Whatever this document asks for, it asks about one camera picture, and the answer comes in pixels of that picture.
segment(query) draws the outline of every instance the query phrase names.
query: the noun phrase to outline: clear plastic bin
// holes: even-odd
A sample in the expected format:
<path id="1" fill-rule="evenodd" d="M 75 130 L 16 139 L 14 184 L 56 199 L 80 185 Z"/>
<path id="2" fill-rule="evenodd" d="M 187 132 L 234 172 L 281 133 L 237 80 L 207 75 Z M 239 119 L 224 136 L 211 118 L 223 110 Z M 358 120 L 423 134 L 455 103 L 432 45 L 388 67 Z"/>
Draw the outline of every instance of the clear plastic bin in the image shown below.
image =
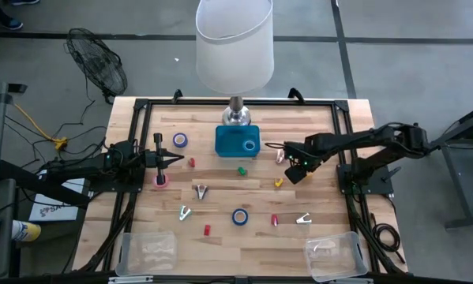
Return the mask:
<path id="1" fill-rule="evenodd" d="M 147 275 L 175 267 L 177 241 L 173 232 L 124 233 L 122 258 L 115 268 L 118 276 Z"/>
<path id="2" fill-rule="evenodd" d="M 364 275 L 359 236 L 354 232 L 306 240 L 308 272 L 317 282 Z"/>
<path id="3" fill-rule="evenodd" d="M 272 0 L 201 0 L 196 27 L 196 71 L 207 87 L 236 94 L 271 79 Z"/>

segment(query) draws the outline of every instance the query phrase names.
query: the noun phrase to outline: pink tape roll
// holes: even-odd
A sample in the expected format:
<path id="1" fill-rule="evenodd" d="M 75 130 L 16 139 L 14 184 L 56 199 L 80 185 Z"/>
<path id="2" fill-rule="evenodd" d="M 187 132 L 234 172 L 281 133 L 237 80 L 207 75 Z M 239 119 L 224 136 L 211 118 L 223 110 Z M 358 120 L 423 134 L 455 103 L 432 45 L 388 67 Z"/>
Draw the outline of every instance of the pink tape roll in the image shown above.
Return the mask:
<path id="1" fill-rule="evenodd" d="M 154 177 L 154 186 L 158 189 L 163 189 L 167 187 L 167 185 L 170 183 L 170 178 L 167 177 L 167 175 L 164 175 L 164 183 L 162 185 L 157 185 L 157 176 Z"/>

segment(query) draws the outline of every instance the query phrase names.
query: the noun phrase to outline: plastic container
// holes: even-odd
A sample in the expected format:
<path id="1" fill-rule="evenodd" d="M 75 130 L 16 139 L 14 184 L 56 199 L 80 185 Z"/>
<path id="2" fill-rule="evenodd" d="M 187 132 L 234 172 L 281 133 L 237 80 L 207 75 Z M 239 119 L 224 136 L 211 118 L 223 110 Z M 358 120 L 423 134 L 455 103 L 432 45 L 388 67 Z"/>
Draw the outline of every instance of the plastic container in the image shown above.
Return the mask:
<path id="1" fill-rule="evenodd" d="M 214 91 L 236 94 L 271 79 L 272 0 L 201 0 L 196 12 L 196 71 Z"/>
<path id="2" fill-rule="evenodd" d="M 354 232 L 306 240 L 308 272 L 317 282 L 364 275 L 359 236 Z"/>
<path id="3" fill-rule="evenodd" d="M 259 127 L 219 125 L 215 129 L 215 152 L 220 157 L 255 157 L 261 150 Z"/>
<path id="4" fill-rule="evenodd" d="M 124 233 L 122 258 L 115 268 L 118 276 L 146 275 L 168 271 L 177 261 L 177 241 L 173 232 Z"/>

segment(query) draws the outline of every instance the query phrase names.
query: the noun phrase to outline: yellow cable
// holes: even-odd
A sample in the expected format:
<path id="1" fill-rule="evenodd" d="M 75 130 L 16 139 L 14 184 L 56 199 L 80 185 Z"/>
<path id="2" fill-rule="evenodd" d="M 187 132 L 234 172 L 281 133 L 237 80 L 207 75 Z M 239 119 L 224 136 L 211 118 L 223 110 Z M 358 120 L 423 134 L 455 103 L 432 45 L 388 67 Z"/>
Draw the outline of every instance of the yellow cable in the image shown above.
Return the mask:
<path id="1" fill-rule="evenodd" d="M 38 129 L 39 133 L 41 133 L 41 135 L 43 137 L 45 137 L 46 139 L 48 139 L 49 141 L 52 141 L 55 143 L 55 149 L 56 150 L 61 150 L 62 148 L 64 148 L 66 145 L 67 145 L 67 142 L 68 142 L 68 139 L 66 137 L 63 137 L 61 139 L 58 139 L 58 138 L 52 138 L 50 136 L 48 136 L 37 124 L 36 122 L 34 121 L 34 119 L 31 118 L 31 116 L 29 116 L 28 113 L 25 112 L 25 110 L 23 110 L 19 105 L 17 105 L 16 103 L 14 103 L 14 106 L 32 123 L 32 125 Z"/>

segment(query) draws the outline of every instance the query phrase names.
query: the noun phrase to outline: green block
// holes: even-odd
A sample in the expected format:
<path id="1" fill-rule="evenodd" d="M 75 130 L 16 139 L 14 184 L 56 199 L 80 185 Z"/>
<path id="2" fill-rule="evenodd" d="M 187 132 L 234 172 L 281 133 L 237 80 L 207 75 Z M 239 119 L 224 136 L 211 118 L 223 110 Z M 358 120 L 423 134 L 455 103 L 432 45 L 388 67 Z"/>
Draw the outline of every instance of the green block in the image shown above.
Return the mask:
<path id="1" fill-rule="evenodd" d="M 239 168 L 238 168 L 238 172 L 239 172 L 239 174 L 241 174 L 241 175 L 245 175 L 245 174 L 246 174 L 246 170 L 243 169 L 242 167 L 239 167 Z"/>

